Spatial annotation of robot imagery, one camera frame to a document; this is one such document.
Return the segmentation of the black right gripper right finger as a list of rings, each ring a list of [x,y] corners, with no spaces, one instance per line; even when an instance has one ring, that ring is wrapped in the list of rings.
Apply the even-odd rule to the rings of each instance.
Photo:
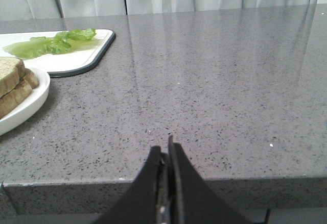
[[[168,139],[173,223],[250,223],[220,199],[194,169],[181,144]]]

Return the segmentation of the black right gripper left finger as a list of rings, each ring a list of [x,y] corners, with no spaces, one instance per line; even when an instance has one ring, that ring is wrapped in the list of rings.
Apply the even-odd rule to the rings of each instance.
[[[150,149],[147,160],[134,182],[110,209],[94,223],[155,223],[157,177],[161,163],[161,149]]]

